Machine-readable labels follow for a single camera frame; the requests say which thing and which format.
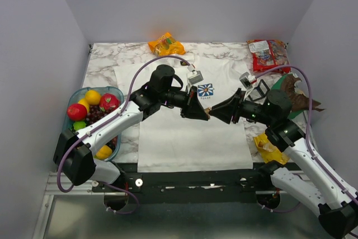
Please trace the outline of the red maple leaf brooch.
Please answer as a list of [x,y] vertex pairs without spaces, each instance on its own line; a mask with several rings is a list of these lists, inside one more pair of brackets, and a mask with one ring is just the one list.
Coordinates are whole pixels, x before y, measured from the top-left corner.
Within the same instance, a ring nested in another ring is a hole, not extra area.
[[211,111],[211,108],[210,107],[207,107],[206,109],[204,109],[208,119],[210,119],[210,111]]

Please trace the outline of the black brooch display box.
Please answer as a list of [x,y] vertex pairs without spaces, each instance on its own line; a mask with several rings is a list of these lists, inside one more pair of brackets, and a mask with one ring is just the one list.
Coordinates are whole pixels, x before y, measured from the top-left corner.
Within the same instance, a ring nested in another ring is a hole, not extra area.
[[248,99],[251,102],[258,102],[260,100],[263,100],[268,92],[270,90],[270,87],[267,85],[267,83],[261,79],[259,81],[259,83],[257,84],[257,86],[255,86],[252,91],[250,92],[250,94],[248,95]]

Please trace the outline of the white t-shirt daisy print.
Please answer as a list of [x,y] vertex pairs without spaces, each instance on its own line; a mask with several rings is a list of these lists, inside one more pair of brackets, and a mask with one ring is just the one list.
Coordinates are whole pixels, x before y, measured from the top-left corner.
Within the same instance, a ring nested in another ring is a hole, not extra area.
[[[248,71],[241,60],[184,57],[202,73],[197,84],[203,108],[231,97]],[[178,108],[162,107],[143,122],[122,132],[115,161],[138,164],[139,172],[184,172],[252,169],[244,124],[184,119]]]

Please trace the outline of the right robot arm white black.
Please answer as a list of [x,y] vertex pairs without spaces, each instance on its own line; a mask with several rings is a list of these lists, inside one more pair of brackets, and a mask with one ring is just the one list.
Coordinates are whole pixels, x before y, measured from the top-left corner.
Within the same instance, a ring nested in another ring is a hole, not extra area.
[[266,125],[265,134],[310,179],[306,183],[287,168],[266,170],[257,176],[258,185],[273,186],[289,193],[309,208],[333,238],[343,238],[357,227],[357,190],[347,183],[313,148],[309,133],[288,119],[292,104],[282,90],[270,90],[263,104],[244,99],[244,91],[213,106],[209,115],[227,124],[245,118]]

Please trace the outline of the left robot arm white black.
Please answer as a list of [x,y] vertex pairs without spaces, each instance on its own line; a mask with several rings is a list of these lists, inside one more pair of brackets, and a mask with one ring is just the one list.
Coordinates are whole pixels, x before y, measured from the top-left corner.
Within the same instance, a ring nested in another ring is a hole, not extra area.
[[209,120],[197,96],[196,84],[203,76],[193,65],[188,70],[187,83],[174,87],[172,82],[181,82],[180,78],[171,66],[161,64],[141,88],[129,90],[126,101],[113,112],[79,131],[63,131],[53,157],[58,166],[57,183],[65,174],[73,186],[95,180],[104,182],[111,191],[119,191],[124,184],[120,169],[112,162],[95,159],[95,155],[110,139],[144,121],[161,106],[180,108],[182,118]]

